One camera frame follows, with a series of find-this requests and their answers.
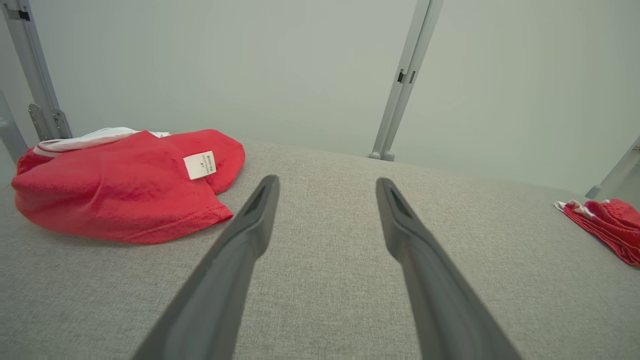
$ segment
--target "hinge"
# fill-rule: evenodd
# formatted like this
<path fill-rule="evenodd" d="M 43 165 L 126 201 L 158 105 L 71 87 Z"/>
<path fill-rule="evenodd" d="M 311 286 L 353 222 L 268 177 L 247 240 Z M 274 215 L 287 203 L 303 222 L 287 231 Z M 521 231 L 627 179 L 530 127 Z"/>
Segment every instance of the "hinge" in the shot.
<path fill-rule="evenodd" d="M 11 20 L 31 21 L 31 17 L 28 12 L 23 12 L 22 10 L 9 10 L 9 6 L 7 4 L 4 4 L 4 9 Z"/>

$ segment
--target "gray fabric surface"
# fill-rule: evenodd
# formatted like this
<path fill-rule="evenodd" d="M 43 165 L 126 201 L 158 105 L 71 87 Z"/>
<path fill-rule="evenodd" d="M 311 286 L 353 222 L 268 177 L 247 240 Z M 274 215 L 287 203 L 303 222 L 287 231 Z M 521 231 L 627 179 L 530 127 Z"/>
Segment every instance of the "gray fabric surface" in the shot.
<path fill-rule="evenodd" d="M 640 270 L 527 184 L 282 145 L 247 145 L 220 200 L 237 211 L 280 176 L 239 357 L 414 357 L 413 315 L 384 246 L 374 182 L 391 178 L 525 358 L 637 358 Z M 130 356 L 222 229 L 160 245 L 43 230 L 0 196 L 4 357 Z"/>

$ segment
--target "white backdrop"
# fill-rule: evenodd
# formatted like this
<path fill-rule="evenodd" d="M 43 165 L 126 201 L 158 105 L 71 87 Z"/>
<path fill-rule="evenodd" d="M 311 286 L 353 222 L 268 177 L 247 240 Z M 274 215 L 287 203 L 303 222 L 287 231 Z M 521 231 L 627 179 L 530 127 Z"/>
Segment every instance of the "white backdrop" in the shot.
<path fill-rule="evenodd" d="M 371 151 L 415 0 L 31 0 L 75 135 L 220 130 Z"/>
<path fill-rule="evenodd" d="M 640 136 L 640 1 L 445 0 L 396 161 L 584 195 Z"/>

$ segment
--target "red fleece garment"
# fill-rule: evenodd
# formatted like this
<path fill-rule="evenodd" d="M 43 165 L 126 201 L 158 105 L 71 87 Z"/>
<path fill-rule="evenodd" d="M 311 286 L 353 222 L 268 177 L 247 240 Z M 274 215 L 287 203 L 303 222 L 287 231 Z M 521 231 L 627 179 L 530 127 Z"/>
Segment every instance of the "red fleece garment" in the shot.
<path fill-rule="evenodd" d="M 624 201 L 587 201 L 584 205 L 595 217 L 588 219 L 567 204 L 563 213 L 576 224 L 606 243 L 629 265 L 640 265 L 640 213 Z"/>
<path fill-rule="evenodd" d="M 183 158 L 213 151 L 216 172 L 190 180 Z M 232 217 L 216 198 L 244 165 L 243 146 L 215 130 L 122 140 L 64 152 L 30 149 L 13 178 L 16 208 L 58 233 L 128 243 L 161 243 Z"/>

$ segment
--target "clothing label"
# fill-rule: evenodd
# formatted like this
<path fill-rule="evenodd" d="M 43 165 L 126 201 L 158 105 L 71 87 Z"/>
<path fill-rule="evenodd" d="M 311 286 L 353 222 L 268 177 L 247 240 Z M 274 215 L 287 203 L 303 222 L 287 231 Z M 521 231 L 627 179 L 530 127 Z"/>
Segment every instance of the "clothing label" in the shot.
<path fill-rule="evenodd" d="M 213 158 L 213 151 L 189 155 L 183 160 L 191 180 L 200 179 L 216 172 L 216 160 Z"/>

